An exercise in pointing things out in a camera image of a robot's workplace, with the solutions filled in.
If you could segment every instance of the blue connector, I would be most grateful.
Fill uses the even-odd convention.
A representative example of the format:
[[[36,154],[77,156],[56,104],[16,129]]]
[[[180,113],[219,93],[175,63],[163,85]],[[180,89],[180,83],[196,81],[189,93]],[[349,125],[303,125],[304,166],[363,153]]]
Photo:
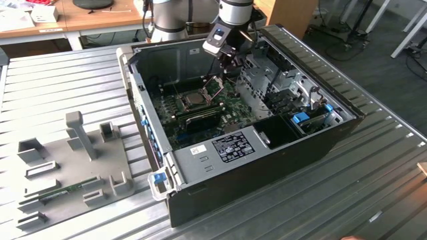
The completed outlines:
[[[153,175],[153,184],[163,183],[167,180],[167,174],[164,172]]]
[[[309,116],[307,115],[307,113],[304,112],[300,112],[300,113],[296,113],[292,117],[293,121],[296,124],[307,121],[309,119]]]
[[[332,107],[332,105],[331,105],[331,104],[327,104],[324,107],[325,107],[325,110],[327,110],[328,112],[332,112],[333,107]]]

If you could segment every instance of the circuit board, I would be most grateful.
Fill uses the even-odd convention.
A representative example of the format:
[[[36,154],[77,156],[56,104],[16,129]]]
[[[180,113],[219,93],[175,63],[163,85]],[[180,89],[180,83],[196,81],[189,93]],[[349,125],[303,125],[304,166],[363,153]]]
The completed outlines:
[[[251,107],[245,104],[244,100],[237,94],[233,80],[225,80],[220,84],[215,81],[205,85],[205,91],[209,96],[215,96],[211,102],[203,102],[196,94],[200,93],[200,89],[193,89],[185,92],[171,94],[168,96],[160,96],[152,98],[152,104],[164,128],[164,132],[175,150],[188,147],[199,142],[203,142],[211,138],[219,137],[223,134],[231,133],[244,128],[249,123],[256,121],[252,114]],[[188,109],[189,104],[183,104],[187,97],[191,97],[193,109]],[[220,120],[219,124],[201,131],[188,134],[183,130],[183,126],[176,121],[176,116],[188,111],[196,112],[205,106],[220,105]]]

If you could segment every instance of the corrugated metal surface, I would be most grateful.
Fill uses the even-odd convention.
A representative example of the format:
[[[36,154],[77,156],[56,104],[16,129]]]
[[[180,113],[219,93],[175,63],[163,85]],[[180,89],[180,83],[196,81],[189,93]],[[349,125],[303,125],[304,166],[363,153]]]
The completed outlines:
[[[56,122],[64,109],[77,107],[90,122],[86,129],[107,120],[120,125],[137,186],[133,196],[28,238],[328,240],[345,235],[360,235],[368,240],[427,238],[427,184],[416,167],[427,158],[423,136],[351,80],[337,75],[337,70],[285,31],[276,27],[268,30],[360,107],[367,118],[321,161],[177,228],[169,228],[165,204],[151,197],[145,181],[149,165],[119,85],[115,50],[101,48],[12,60],[4,88],[2,111],[6,111],[0,116],[5,121],[0,123],[0,142],[5,144],[0,146],[1,156],[9,155],[13,150],[9,139],[18,136],[33,134],[44,142],[62,138],[65,133]],[[13,163],[13,157],[0,159],[4,187],[0,233],[9,234],[8,238],[20,234],[10,220],[16,212],[9,186]]]

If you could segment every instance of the gray carpet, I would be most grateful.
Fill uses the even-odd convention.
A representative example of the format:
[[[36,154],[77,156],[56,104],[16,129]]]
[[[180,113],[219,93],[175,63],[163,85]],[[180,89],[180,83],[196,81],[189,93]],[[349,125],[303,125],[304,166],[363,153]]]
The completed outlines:
[[[320,0],[320,7],[328,8],[331,3],[332,0]],[[357,17],[357,10],[361,9],[361,6],[363,4],[359,3],[357,9],[352,11],[348,22]],[[361,24],[363,30],[365,30],[376,11],[377,7],[369,8]],[[385,12],[368,36],[371,43],[364,51],[352,60],[345,62],[336,61],[325,55],[325,48],[339,42],[336,38],[315,31],[305,35],[303,40],[379,101],[427,135],[427,82],[419,79],[407,69],[407,55],[404,52],[396,59],[389,57],[405,37],[405,33],[401,30],[408,22],[403,17]],[[420,32],[413,41],[419,41],[425,36],[427,34]],[[421,68],[416,66],[411,59],[408,63],[411,68],[421,75]]]

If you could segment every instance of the motherboard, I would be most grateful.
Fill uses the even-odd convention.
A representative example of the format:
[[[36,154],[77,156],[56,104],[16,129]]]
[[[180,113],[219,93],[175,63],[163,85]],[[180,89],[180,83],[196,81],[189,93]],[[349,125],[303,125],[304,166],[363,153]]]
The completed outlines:
[[[173,149],[231,133],[257,120],[240,98],[236,79],[212,76],[203,80],[201,88],[181,92],[172,87],[172,94],[167,94],[165,86],[159,85],[160,95],[152,97],[152,104]]]

